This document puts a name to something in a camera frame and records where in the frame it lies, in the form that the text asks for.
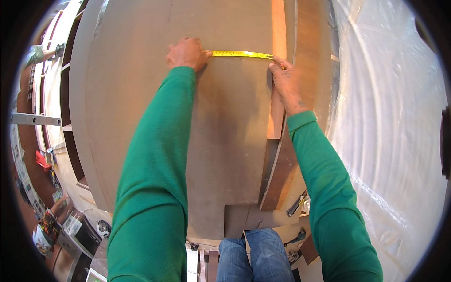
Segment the jeans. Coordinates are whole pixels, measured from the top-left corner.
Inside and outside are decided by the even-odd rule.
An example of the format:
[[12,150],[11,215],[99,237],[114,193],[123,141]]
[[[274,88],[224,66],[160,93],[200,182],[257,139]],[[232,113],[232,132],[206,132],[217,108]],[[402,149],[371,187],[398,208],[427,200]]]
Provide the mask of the jeans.
[[224,239],[219,244],[216,282],[294,282],[291,266],[279,235],[272,229],[245,231],[251,248],[251,263],[241,239]]

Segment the left hand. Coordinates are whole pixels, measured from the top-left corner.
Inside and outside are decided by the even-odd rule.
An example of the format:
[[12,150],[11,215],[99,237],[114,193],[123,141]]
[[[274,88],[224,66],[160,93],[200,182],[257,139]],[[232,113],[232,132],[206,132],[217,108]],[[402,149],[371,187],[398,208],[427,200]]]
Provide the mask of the left hand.
[[187,66],[198,72],[213,55],[210,50],[202,50],[199,38],[182,37],[179,43],[174,46],[169,45],[170,52],[166,56],[169,67]]

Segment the green sleeve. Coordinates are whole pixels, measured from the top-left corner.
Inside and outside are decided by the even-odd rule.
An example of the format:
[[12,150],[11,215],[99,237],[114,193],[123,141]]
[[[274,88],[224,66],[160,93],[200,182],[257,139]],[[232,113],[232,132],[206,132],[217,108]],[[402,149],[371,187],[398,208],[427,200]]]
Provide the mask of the green sleeve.
[[348,172],[312,111],[287,119],[310,203],[324,281],[382,281],[382,267],[356,206]]
[[186,281],[185,169],[195,83],[194,69],[173,68],[136,128],[116,193],[108,281]]

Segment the measuring tape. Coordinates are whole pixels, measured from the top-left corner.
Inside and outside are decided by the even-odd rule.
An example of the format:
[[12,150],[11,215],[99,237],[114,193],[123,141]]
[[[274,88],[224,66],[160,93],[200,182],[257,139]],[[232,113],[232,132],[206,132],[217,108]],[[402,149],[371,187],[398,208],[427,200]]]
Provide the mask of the measuring tape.
[[272,59],[271,54],[248,52],[248,51],[212,51],[212,57],[233,56],[233,57],[254,57],[262,59]]

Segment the green shirt sleeve worker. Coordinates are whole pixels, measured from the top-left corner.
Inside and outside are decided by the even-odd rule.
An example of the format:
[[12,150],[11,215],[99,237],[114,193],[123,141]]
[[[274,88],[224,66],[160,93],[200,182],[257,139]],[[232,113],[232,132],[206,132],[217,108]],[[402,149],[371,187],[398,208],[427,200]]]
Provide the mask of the green shirt sleeve worker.
[[[170,45],[171,71],[136,128],[119,181],[108,281],[187,279],[185,169],[196,72],[211,55],[198,38]],[[276,56],[269,68],[311,198],[310,227],[324,281],[382,281],[349,175],[299,95],[299,71]]]

